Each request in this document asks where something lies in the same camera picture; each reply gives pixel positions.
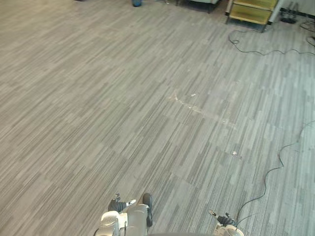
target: blue object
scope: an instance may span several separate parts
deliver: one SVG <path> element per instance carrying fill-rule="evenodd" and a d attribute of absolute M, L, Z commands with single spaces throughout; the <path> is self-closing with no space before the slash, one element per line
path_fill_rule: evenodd
<path fill-rule="evenodd" d="M 132 5 L 135 7 L 139 7 L 142 4 L 142 0 L 131 0 L 132 1 Z"/>

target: wooden shelf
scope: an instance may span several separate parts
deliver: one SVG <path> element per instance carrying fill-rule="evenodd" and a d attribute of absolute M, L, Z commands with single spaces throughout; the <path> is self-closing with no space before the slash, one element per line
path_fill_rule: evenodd
<path fill-rule="evenodd" d="M 229 17 L 241 21 L 248 21 L 256 24 L 267 24 L 271 11 L 252 8 L 244 5 L 233 5 Z"/>
<path fill-rule="evenodd" d="M 234 4 L 273 11 L 275 2 L 272 0 L 235 0 Z"/>

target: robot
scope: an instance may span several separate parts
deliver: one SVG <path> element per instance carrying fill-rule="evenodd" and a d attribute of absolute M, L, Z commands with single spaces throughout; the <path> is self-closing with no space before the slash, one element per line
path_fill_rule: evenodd
<path fill-rule="evenodd" d="M 142 201 L 135 203 L 135 199 L 120 202 L 119 194 L 116 194 L 109 203 L 108 212 L 102 215 L 94 236 L 147 236 L 147 229 L 153 225 L 152 196 L 145 193 Z M 226 217 L 219 216 L 212 210 L 209 213 L 218 221 L 213 236 L 244 236 L 228 213 L 225 214 Z"/>

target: black cable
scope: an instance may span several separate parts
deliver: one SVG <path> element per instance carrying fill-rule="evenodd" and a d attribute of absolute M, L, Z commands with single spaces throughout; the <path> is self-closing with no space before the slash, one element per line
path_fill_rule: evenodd
<path fill-rule="evenodd" d="M 306 37 L 306 41 L 307 41 L 309 44 L 311 44 L 312 46 L 315 47 L 315 44 L 311 43 L 311 42 L 309 41 L 309 38 L 312 38 L 312 39 L 315 41 L 315 37 Z"/>
<path fill-rule="evenodd" d="M 272 168 L 272 169 L 268 170 L 267 173 L 265 174 L 265 180 L 264 180 L 265 189 L 264 189 L 263 194 L 260 195 L 259 197 L 253 198 L 253 199 L 251 199 L 251 200 L 245 202 L 245 203 L 241 206 L 241 208 L 238 210 L 237 216 L 236 216 L 236 225 L 237 225 L 237 226 L 238 226 L 238 224 L 239 224 L 241 221 L 243 221 L 243 220 L 249 218 L 250 216 L 252 216 L 252 215 L 250 215 L 250 216 L 248 216 L 248 217 L 245 217 L 244 219 L 242 219 L 242 220 L 239 222 L 239 215 L 240 215 L 240 213 L 241 213 L 243 207 L 246 206 L 248 203 L 250 203 L 250 202 L 252 202 L 252 201 L 255 201 L 255 200 L 258 200 L 258 199 L 262 198 L 263 196 L 265 196 L 266 190 L 267 190 L 266 179 L 267 179 L 268 174 L 269 174 L 270 172 L 274 171 L 274 170 L 281 169 L 281 168 L 284 167 L 284 163 L 282 162 L 282 159 L 281 159 L 281 157 L 280 157 L 280 153 L 282 152 L 282 150 L 285 149 L 285 148 L 287 148 L 287 147 L 289 147 L 289 146 L 292 146 L 292 145 L 294 145 L 294 144 L 300 142 L 301 135 L 302 135 L 302 132 L 303 132 L 304 128 L 305 128 L 306 126 L 308 126 L 309 124 L 313 123 L 313 122 L 315 122 L 315 120 L 312 120 L 312 121 L 308 122 L 307 124 L 305 124 L 305 125 L 302 127 L 302 129 L 301 129 L 300 132 L 299 132 L 299 136 L 298 136 L 298 139 L 296 140 L 296 142 L 294 142 L 294 143 L 292 143 L 292 144 L 285 145 L 285 146 L 283 146 L 283 147 L 278 151 L 277 157 L 278 157 L 278 159 L 279 159 L 279 161 L 280 161 L 281 166 Z"/>
<path fill-rule="evenodd" d="M 95 232 L 94 232 L 93 236 L 95 236 L 95 235 L 96 235 L 97 231 L 98 231 L 98 229 L 97 229 L 97 230 L 95 230 Z"/>
<path fill-rule="evenodd" d="M 310 26 L 313 26 L 313 25 L 315 26 L 315 23 L 313 21 L 307 20 L 305 22 L 302 22 L 300 24 L 300 27 L 302 29 L 305 29 L 305 30 L 308 30 L 310 32 L 314 32 L 315 33 L 315 27 L 314 27 L 314 29 L 312 29 L 312 27 L 310 27 Z"/>
<path fill-rule="evenodd" d="M 247 32 L 250 32 L 250 31 L 254 31 L 254 32 L 258 32 L 258 31 L 256 31 L 256 30 L 246 30 L 246 31 L 241 31 L 241 30 L 233 30 L 231 33 L 229 33 L 229 35 L 228 35 L 228 41 L 230 42 L 230 43 L 232 43 L 233 44 L 233 46 L 235 46 L 235 48 L 238 50 L 238 51 L 240 51 L 241 53 L 257 53 L 257 54 L 260 54 L 260 55 L 262 55 L 262 56 L 266 56 L 266 55 L 268 55 L 268 54 L 271 54 L 271 53 L 274 53 L 274 52 L 279 52 L 279 53 L 281 53 L 281 54 L 287 54 L 288 52 L 291 52 L 291 51 L 295 51 L 295 52 L 297 52 L 298 54 L 311 54 L 311 55 L 313 55 L 313 56 L 315 56 L 315 53 L 312 53 L 312 52 L 300 52 L 300 51 L 298 51 L 298 50 L 296 50 L 296 49 L 289 49 L 289 50 L 287 50 L 287 51 L 284 51 L 284 52 L 282 52 L 282 51 L 280 51 L 280 50 L 272 50 L 272 51 L 270 51 L 270 52 L 268 52 L 268 53 L 262 53 L 262 52 L 259 52 L 259 51 L 243 51 L 243 50 L 241 50 L 241 49 L 239 49 L 238 47 L 237 47 L 237 44 L 240 42 L 238 39 L 231 39 L 231 35 L 234 33 L 234 32 L 241 32 L 241 33 L 247 33 Z"/>
<path fill-rule="evenodd" d="M 126 227 L 127 227 L 127 222 L 125 221 L 124 236 L 126 236 Z"/>
<path fill-rule="evenodd" d="M 257 213 L 254 213 L 254 214 L 251 214 L 251 215 L 249 215 L 249 216 L 246 216 L 245 218 L 241 219 L 238 223 L 240 224 L 243 220 L 246 220 L 247 218 L 250 218 L 250 217 L 252 217 L 253 215 L 257 215 L 257 214 L 258 214 L 258 212 L 257 212 Z"/>

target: chair leg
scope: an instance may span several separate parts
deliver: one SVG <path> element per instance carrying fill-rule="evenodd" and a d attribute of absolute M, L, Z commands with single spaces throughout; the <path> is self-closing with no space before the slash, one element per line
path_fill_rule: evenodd
<path fill-rule="evenodd" d="M 263 25 L 262 29 L 261 29 L 261 33 L 264 33 L 265 29 L 266 29 L 267 24 Z"/>

